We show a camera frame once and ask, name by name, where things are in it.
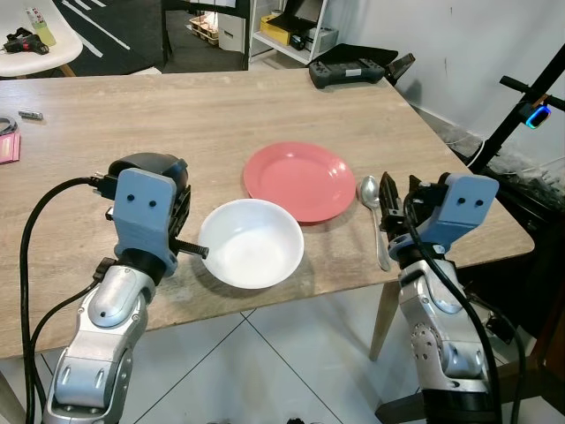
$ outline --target game controller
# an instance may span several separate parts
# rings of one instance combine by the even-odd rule
[[[316,88],[359,81],[374,84],[385,75],[384,68],[369,59],[340,64],[326,64],[317,60],[308,66],[308,72]]]

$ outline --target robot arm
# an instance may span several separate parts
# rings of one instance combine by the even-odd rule
[[[190,207],[186,163],[171,155],[136,154],[112,163],[98,192],[115,201],[118,261],[83,299],[77,332],[56,366],[43,421],[118,423],[124,410],[132,351],[147,326],[147,305],[179,251],[207,249],[177,240]]]
[[[438,184],[411,176],[418,235],[463,295],[456,267],[444,254],[479,226],[498,191],[490,178],[446,174]],[[411,346],[430,423],[497,422],[485,350],[469,315],[422,257],[408,231],[394,180],[380,182],[381,227],[390,257],[399,262],[399,304],[411,328]]]

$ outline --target small battery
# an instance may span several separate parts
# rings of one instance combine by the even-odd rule
[[[18,110],[18,114],[21,117],[26,117],[28,119],[35,119],[36,121],[43,120],[43,114],[41,112],[33,112],[31,110]]]

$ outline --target black cable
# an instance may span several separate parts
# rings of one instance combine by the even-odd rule
[[[78,300],[83,296],[87,295],[98,283],[99,282],[97,280],[94,280],[87,288],[79,291],[74,296],[71,296],[70,298],[63,300],[56,307],[52,308],[49,312],[47,312],[43,316],[43,318],[41,318],[41,321],[39,321],[39,324],[37,324],[37,327],[35,327],[34,334],[32,335],[32,339],[31,339],[31,351],[32,354],[34,355],[34,358],[35,358],[35,346],[37,345],[37,339],[39,338],[39,335],[41,334],[41,330],[43,329],[47,321],[54,314],[59,312],[67,305],[70,305],[75,300]],[[41,378],[39,376],[39,373],[37,372],[37,366],[35,365],[35,360],[34,360],[34,382],[35,382],[35,389],[37,390],[37,396],[40,400],[41,410],[43,411],[45,409],[45,404],[46,404],[45,389],[41,384]]]
[[[34,356],[31,350],[31,337],[29,330],[29,287],[28,287],[28,266],[27,249],[32,235],[32,229],[39,214],[51,199],[62,191],[73,186],[89,184],[96,186],[96,178],[73,178],[49,190],[35,205],[34,210],[27,218],[26,226],[21,236],[19,246],[19,313],[21,320],[21,341],[24,354],[24,369],[26,375],[26,424],[34,423],[35,415],[35,395],[34,395]]]
[[[486,358],[486,372],[489,376],[489,381],[491,384],[491,397],[493,400],[493,408],[496,414],[496,420],[499,423],[502,423],[502,409],[501,409],[501,393],[498,381],[498,371],[496,369],[496,361],[494,360],[493,349],[490,345],[488,340],[488,335],[486,334],[485,329],[483,328],[483,324],[478,318],[477,312],[473,309],[473,306],[465,298],[465,296],[457,289],[457,287],[453,284],[453,282],[449,279],[449,277],[443,272],[443,269],[437,264],[437,262],[430,256],[430,254],[426,250],[426,246],[422,241],[422,238],[419,236],[418,231],[416,230],[416,223],[411,214],[412,208],[412,199],[414,197],[414,192],[409,193],[404,199],[404,206],[403,212],[404,216],[406,217],[406,223],[408,224],[408,230],[416,245],[416,248],[422,254],[422,257],[426,261],[427,265],[430,269],[435,273],[435,275],[441,280],[441,282],[448,288],[449,292],[456,298],[462,308],[465,310],[475,330],[477,331],[478,338],[480,339],[483,348],[485,349],[485,358]]]
[[[490,309],[493,314],[498,316],[503,320],[506,325],[508,325],[512,332],[514,333],[514,339],[516,340],[516,349],[518,350],[518,379],[516,381],[516,391],[514,392],[514,404],[512,405],[512,414],[510,416],[510,423],[517,424],[518,415],[520,414],[520,402],[522,401],[522,388],[524,387],[524,382],[526,378],[526,352],[524,349],[524,342],[518,334],[518,330],[514,326],[511,320],[497,307],[493,307],[486,303],[483,299],[479,298],[477,295],[471,293],[469,295],[471,300],[486,309]]]

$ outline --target blue light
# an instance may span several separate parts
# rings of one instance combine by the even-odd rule
[[[543,117],[543,119],[541,120],[541,122],[537,122],[536,118],[540,115],[540,114],[545,114],[545,117]],[[530,117],[528,118],[528,120],[526,121],[526,125],[528,125],[531,129],[535,130],[536,128],[538,128],[540,125],[542,125],[546,119],[549,118],[549,115],[551,115],[551,110],[544,105],[540,105],[538,106],[538,108],[530,115]]]

